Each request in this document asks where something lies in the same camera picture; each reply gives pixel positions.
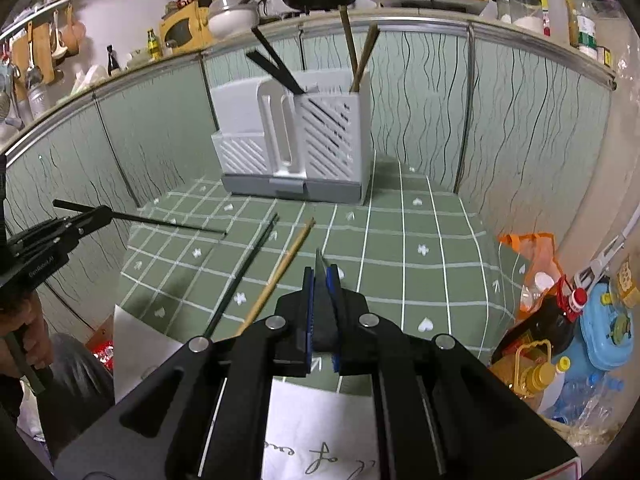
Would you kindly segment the person left hand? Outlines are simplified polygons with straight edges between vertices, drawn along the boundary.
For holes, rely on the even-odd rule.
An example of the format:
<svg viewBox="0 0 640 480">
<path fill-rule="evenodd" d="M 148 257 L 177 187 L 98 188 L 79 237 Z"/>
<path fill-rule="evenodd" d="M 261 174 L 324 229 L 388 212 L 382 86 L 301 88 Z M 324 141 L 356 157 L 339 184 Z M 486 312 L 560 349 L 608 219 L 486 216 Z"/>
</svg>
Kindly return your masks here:
<svg viewBox="0 0 640 480">
<path fill-rule="evenodd" d="M 48 326 L 44 320 L 41 302 L 36 292 L 29 292 L 20 301 L 1 315 L 0 374 L 13 378 L 22 376 L 4 337 L 26 327 L 22 337 L 25 359 L 28 365 L 45 368 L 53 362 L 53 348 Z"/>
</svg>

